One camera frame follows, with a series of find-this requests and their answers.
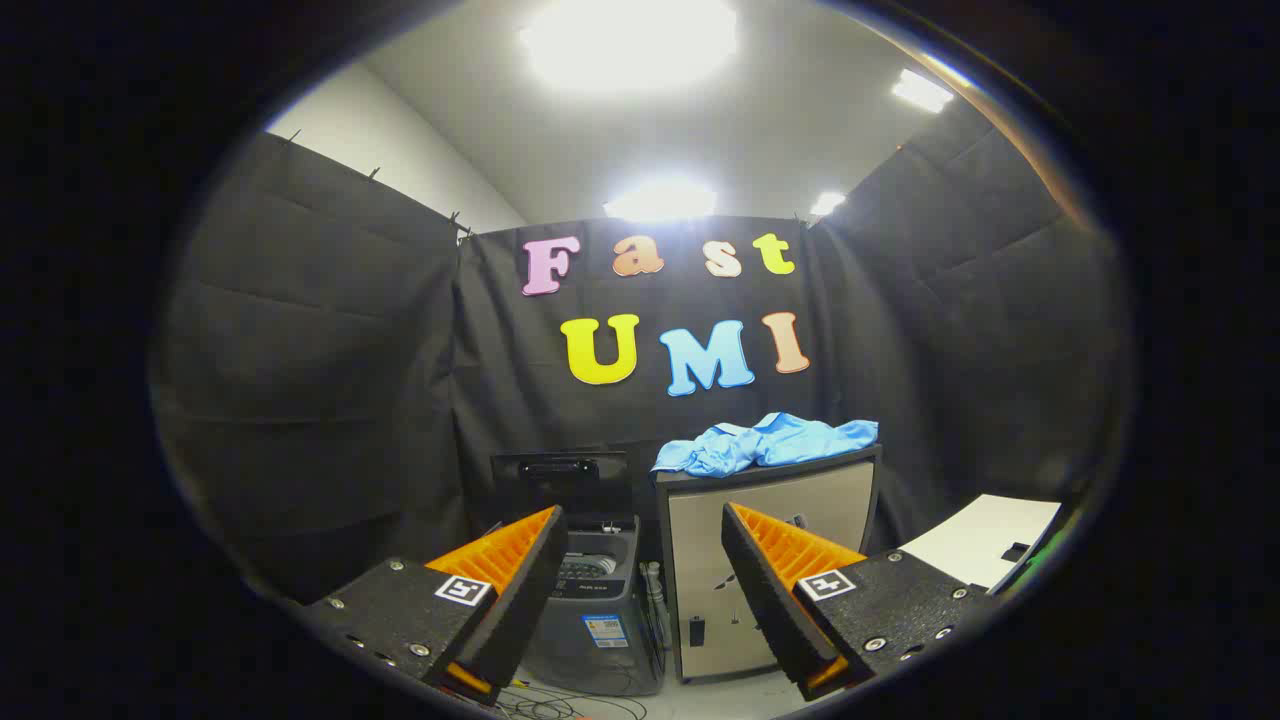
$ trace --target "cable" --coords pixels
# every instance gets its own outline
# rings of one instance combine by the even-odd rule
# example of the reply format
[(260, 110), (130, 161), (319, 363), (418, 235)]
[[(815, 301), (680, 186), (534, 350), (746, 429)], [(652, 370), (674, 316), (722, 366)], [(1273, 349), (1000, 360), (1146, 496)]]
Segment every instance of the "cable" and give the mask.
[[(527, 685), (527, 689), (536, 691), (536, 692), (540, 692), (540, 693), (545, 693), (545, 694), (549, 694), (552, 697), (561, 696), (561, 697), (557, 698), (559, 702), (564, 702), (564, 701), (570, 701), (570, 700), (590, 700), (590, 701), (594, 701), (594, 702), (603, 702), (604, 705), (612, 705), (614, 707), (620, 707), (620, 708), (627, 711), (627, 714), (630, 714), (631, 717), (634, 717), (635, 720), (644, 720), (649, 715), (649, 708), (645, 707), (645, 705), (643, 702), (640, 702), (639, 700), (635, 700), (635, 698), (630, 698), (630, 697), (599, 696), (599, 694), (590, 694), (590, 693), (573, 694), (573, 693), (567, 693), (567, 692), (563, 692), (563, 691), (550, 691), (550, 689), (547, 689), (547, 688), (535, 688), (532, 685)], [(613, 700), (621, 700), (621, 701), (625, 701), (625, 702), (634, 702), (634, 703), (636, 703), (637, 706), (640, 706), (640, 715), (636, 715), (636, 712), (634, 710), (631, 710), (630, 707), (627, 707), (625, 705), (620, 705), (617, 702), (613, 702), (613, 700), (605, 700), (607, 697), (611, 697)], [(567, 702), (564, 702), (564, 705), (568, 706), (570, 710), (572, 710), (572, 707), (573, 707), (573, 706), (568, 705)]]
[[(589, 701), (600, 702), (600, 703), (604, 703), (604, 705), (612, 705), (613, 707), (618, 707), (618, 708), (626, 711), (628, 715), (631, 715), (631, 717), (634, 720), (644, 720), (649, 715), (649, 708), (645, 707), (645, 705), (643, 702), (640, 702), (637, 700), (632, 700), (632, 698), (617, 698), (617, 700), (623, 700), (623, 701), (634, 702), (635, 705), (639, 705), (640, 706), (640, 715), (637, 715), (630, 707), (627, 707), (625, 705), (621, 705), (621, 703), (617, 703), (617, 702), (613, 702), (611, 700), (604, 700), (604, 697), (602, 697), (602, 696), (595, 696), (595, 694), (573, 694), (573, 693), (567, 693), (567, 692), (562, 692), (562, 691), (552, 691), (552, 689), (547, 689), (547, 688), (535, 688), (532, 685), (526, 685), (526, 688), (524, 688), (524, 689), (530, 689), (530, 691), (534, 691), (534, 692), (544, 693), (547, 696), (550, 696), (552, 700), (544, 700), (544, 701), (530, 700), (530, 698), (527, 698), (525, 696), (521, 696), (521, 694), (517, 694), (517, 693), (512, 692), (508, 688), (503, 688), (503, 692), (508, 692), (508, 693), (511, 693), (511, 694), (513, 694), (513, 696), (516, 696), (516, 697), (518, 697), (518, 698), (522, 700), (522, 702), (516, 703), (515, 706), (499, 703), (499, 706), (500, 706), (500, 708), (502, 708), (503, 712), (508, 712), (509, 711), (509, 712), (513, 712), (515, 715), (518, 715), (520, 717), (525, 717), (525, 719), (529, 719), (529, 720), (568, 720), (568, 719), (576, 719), (576, 717), (581, 717), (582, 716), (577, 711), (577, 708), (575, 708), (572, 705), (568, 703), (568, 701), (570, 700), (589, 700)], [(557, 707), (556, 703), (562, 703), (564, 706), (564, 708), (568, 710), (568, 712), (566, 714), (566, 711), (562, 710), (561, 707)], [(548, 710), (556, 712), (556, 715), (541, 715), (539, 712), (540, 707), (547, 707)]]

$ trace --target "orange letter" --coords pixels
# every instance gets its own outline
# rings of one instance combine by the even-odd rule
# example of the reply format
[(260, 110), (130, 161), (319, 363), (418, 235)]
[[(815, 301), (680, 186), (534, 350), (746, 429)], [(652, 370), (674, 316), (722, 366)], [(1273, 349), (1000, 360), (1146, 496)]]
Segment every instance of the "orange letter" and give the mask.
[(799, 373), (809, 366), (809, 359), (800, 354), (800, 343), (796, 342), (795, 313), (772, 313), (760, 322), (773, 332), (773, 345), (778, 348), (777, 372)]
[(613, 260), (613, 272), (622, 277), (657, 273), (663, 265), (662, 258), (658, 258), (658, 243), (646, 234), (623, 238), (613, 246), (613, 251), (621, 252)]
[(736, 278), (742, 274), (742, 264), (733, 258), (733, 246), (713, 240), (703, 246), (707, 256), (707, 270), (717, 278)]

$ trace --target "blue shirt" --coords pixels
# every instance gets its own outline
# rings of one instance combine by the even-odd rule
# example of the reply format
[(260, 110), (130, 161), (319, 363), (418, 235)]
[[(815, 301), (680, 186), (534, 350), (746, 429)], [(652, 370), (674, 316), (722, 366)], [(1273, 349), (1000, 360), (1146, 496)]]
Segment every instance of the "blue shirt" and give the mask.
[(751, 462), (791, 465), (863, 450), (876, 442), (878, 429), (874, 420), (850, 420), (832, 428), (820, 420), (769, 413), (750, 428), (721, 423), (696, 439), (673, 439), (658, 451), (653, 469), (723, 478)]

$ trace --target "black curtain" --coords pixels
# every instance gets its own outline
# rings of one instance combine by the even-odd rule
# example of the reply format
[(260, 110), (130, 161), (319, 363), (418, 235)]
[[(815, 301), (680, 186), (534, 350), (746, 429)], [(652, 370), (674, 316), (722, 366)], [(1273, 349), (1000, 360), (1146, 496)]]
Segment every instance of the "black curtain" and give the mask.
[[(790, 274), (765, 269), (753, 241), (774, 233), (786, 241)], [(657, 273), (620, 277), (614, 245), (631, 234), (653, 237), (664, 265)], [(557, 292), (521, 293), (529, 241), (573, 236), (581, 250), (571, 256)], [(741, 275), (712, 275), (703, 245), (730, 242)], [(795, 220), (708, 218), (695, 222), (632, 224), (616, 219), (540, 225), (465, 240), (456, 279), (453, 407), (462, 475), (476, 495), (494, 488), (489, 459), (498, 452), (607, 448), (628, 454), (634, 507), (641, 523), (657, 528), (649, 468), (669, 439), (692, 438), (730, 421), (750, 425), (772, 411), (840, 421), (836, 397), (827, 392), (836, 363), (823, 329), (823, 300), (813, 282), (817, 259)], [(810, 368), (774, 370), (777, 350), (760, 322), (771, 313), (795, 313), (795, 331)], [(594, 318), (596, 359), (617, 359), (616, 334), (607, 320), (635, 314), (635, 372), (616, 384), (590, 386), (570, 373), (561, 323)], [(751, 384), (671, 397), (671, 360), (658, 336), (676, 328), (707, 343), (721, 320), (740, 320), (742, 351), (755, 374)], [(483, 523), (476, 520), (474, 530)], [(645, 557), (659, 557), (655, 532), (644, 533)]]
[(950, 102), (812, 233), (837, 256), (824, 264), (849, 297), (837, 323), (861, 334), (844, 354), (882, 343), (868, 355), (878, 382), (844, 378), (850, 411), (887, 425), (882, 529), (899, 539), (882, 541), (979, 493), (1084, 489), (1132, 392), (1120, 258), (1002, 133)]
[(447, 218), (262, 133), (177, 264), (152, 354), (188, 500), (308, 602), (465, 539), (449, 414)]
[[(753, 241), (774, 233), (791, 274)], [(620, 277), (614, 243), (664, 266)], [(525, 242), (575, 236), (561, 288), (525, 296)], [(870, 551), (982, 492), (1070, 500), (1112, 437), (1130, 347), (1112, 246), (1075, 227), (1012, 145), (960, 100), (813, 228), (716, 217), (595, 219), (471, 237), (315, 152), (262, 135), (214, 196), (177, 274), (154, 364), (163, 439), (192, 502), (300, 600), (390, 553), (485, 529), (499, 452), (622, 450), (655, 528), (658, 448), (771, 411), (881, 423)], [(730, 242), (741, 275), (704, 266)], [(810, 366), (774, 370), (760, 318), (796, 314)], [(561, 323), (639, 315), (616, 384), (572, 377)], [(658, 336), (740, 320), (751, 384), (671, 397)], [(645, 557), (659, 553), (645, 533)]]

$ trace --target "washing machine lid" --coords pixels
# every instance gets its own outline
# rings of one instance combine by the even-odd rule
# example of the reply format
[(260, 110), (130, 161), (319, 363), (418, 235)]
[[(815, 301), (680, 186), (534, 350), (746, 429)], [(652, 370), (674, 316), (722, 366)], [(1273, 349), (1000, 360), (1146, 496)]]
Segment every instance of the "washing machine lid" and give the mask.
[(559, 505), (571, 527), (632, 523), (626, 452), (522, 452), (490, 459), (493, 482), (474, 503), (484, 521), (509, 523)]

